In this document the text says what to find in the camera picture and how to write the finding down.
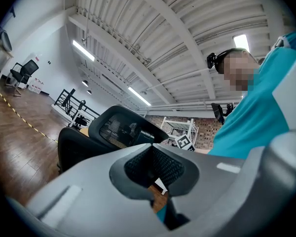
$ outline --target white metal rack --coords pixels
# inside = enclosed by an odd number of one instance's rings
[[[167,117],[164,117],[163,122],[161,124],[161,129],[163,128],[164,124],[168,123],[171,126],[171,130],[167,132],[169,135],[170,140],[175,140],[178,138],[178,136],[173,135],[173,130],[182,130],[183,133],[185,131],[185,134],[189,138],[189,140],[192,142],[193,146],[196,141],[197,133],[198,133],[198,127],[194,124],[194,119],[191,118],[191,120],[187,122],[181,122],[181,121],[172,121],[172,120],[167,120]]]

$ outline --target wooden floor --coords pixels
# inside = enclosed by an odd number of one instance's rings
[[[33,127],[53,139],[67,124],[51,108],[53,100],[43,94],[21,90],[21,97],[13,97],[13,88],[0,92],[14,109]],[[58,176],[57,143],[42,136],[25,124],[0,97],[0,182],[5,193],[22,205],[40,188]],[[154,212],[167,201],[155,187]]]

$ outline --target person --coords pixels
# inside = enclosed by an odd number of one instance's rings
[[[210,155],[246,159],[252,148],[267,146],[275,136],[289,130],[272,92],[296,60],[296,32],[282,39],[286,46],[273,48],[261,66],[241,48],[214,58],[216,70],[230,87],[247,94],[217,132]]]

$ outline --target desk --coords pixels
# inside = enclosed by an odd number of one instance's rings
[[[83,133],[85,136],[89,137],[89,128],[81,128],[80,132]]]

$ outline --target ceiling light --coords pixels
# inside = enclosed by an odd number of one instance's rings
[[[134,91],[131,87],[128,88],[131,92],[133,92],[140,100],[142,100],[145,104],[148,106],[151,106],[150,103],[148,103],[140,94],[138,94],[136,91]]]
[[[82,47],[77,41],[73,41],[73,45],[78,48],[83,54],[85,54],[91,61],[94,61],[94,56],[90,54],[84,47]]]
[[[88,85],[88,81],[87,81],[87,80],[83,80],[82,83],[83,83],[85,86],[89,87],[89,85]]]
[[[247,36],[245,34],[233,37],[233,41],[235,41],[236,47],[244,48],[250,52]]]

